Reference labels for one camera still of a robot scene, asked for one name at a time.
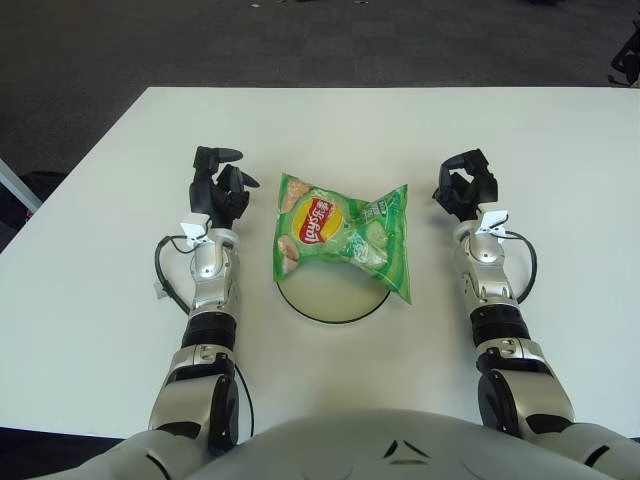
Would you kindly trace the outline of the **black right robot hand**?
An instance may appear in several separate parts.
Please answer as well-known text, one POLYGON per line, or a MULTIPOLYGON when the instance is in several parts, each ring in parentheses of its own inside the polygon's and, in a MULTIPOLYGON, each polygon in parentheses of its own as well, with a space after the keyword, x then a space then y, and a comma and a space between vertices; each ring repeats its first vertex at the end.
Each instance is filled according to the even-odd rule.
POLYGON ((477 207, 498 200, 498 183, 480 149, 445 160, 432 198, 459 221, 477 219, 477 207))

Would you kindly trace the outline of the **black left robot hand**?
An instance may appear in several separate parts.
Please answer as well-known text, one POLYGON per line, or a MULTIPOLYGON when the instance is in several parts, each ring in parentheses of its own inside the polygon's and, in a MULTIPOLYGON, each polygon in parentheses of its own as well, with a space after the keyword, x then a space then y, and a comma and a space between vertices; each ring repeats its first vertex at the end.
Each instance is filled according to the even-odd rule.
POLYGON ((241 151, 230 148, 196 149, 189 187, 191 212, 206 215, 213 228, 231 229, 249 204, 247 188, 260 187, 256 179, 233 165, 242 158, 241 151))

